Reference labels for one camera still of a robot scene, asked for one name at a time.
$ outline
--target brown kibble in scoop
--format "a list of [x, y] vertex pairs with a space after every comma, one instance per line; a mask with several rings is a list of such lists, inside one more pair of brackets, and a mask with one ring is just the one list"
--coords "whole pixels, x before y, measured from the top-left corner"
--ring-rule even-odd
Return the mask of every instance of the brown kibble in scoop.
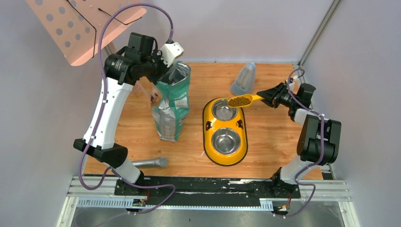
[[245, 98], [245, 97], [233, 98], [228, 101], [228, 105], [232, 106], [232, 107], [248, 105], [250, 103], [251, 103], [251, 100], [249, 98]]

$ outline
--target wall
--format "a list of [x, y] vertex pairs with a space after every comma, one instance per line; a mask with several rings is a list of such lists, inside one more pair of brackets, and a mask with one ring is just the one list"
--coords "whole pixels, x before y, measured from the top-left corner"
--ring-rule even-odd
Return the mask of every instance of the wall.
[[345, 0], [305, 65], [320, 112], [342, 122], [334, 163], [361, 226], [399, 226], [401, 2]]
[[100, 70], [70, 66], [25, 1], [2, 1], [0, 19], [0, 226], [55, 226]]
[[[164, 8], [174, 21], [174, 40], [184, 61], [288, 62], [301, 59], [331, 0], [143, 0]], [[127, 45], [135, 31], [168, 37], [169, 23], [155, 9], [117, 38]]]

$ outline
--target pegboard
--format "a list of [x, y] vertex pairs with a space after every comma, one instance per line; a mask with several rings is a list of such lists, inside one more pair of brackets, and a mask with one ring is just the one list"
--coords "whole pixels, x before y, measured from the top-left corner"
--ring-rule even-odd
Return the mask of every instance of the pegboard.
[[[97, 54], [99, 35], [109, 15], [140, 0], [26, 0], [47, 32], [72, 66], [82, 65]], [[127, 9], [117, 16], [125, 24], [146, 13], [142, 7]], [[131, 24], [113, 20], [103, 38], [102, 48]]]

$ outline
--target wooden surface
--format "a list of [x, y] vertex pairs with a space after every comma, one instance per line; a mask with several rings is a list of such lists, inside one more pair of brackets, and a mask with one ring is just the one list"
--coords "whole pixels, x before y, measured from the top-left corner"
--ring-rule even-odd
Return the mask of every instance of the wooden surface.
[[[296, 145], [302, 126], [288, 117], [288, 108], [268, 107], [255, 102], [244, 108], [248, 133], [248, 154], [230, 167], [212, 163], [203, 153], [202, 110], [216, 97], [232, 97], [228, 88], [244, 64], [189, 63], [192, 68], [189, 90], [190, 113], [186, 118], [178, 142], [162, 141], [157, 134], [150, 110], [150, 101], [139, 90], [131, 93], [122, 111], [115, 142], [128, 148], [131, 160], [167, 157], [164, 168], [143, 168], [145, 175], [269, 178], [280, 166], [285, 166], [296, 155]], [[283, 82], [292, 65], [257, 64], [254, 93]], [[151, 84], [141, 83], [150, 92]], [[103, 173], [105, 165], [89, 157], [85, 173]], [[320, 169], [310, 172], [305, 179], [321, 179]]]

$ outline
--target teal bag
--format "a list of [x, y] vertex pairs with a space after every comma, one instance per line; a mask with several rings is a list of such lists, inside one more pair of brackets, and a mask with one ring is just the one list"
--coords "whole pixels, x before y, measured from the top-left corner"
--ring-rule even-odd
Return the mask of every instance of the teal bag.
[[191, 68], [177, 61], [152, 89], [151, 109], [161, 140], [178, 141], [189, 113]]

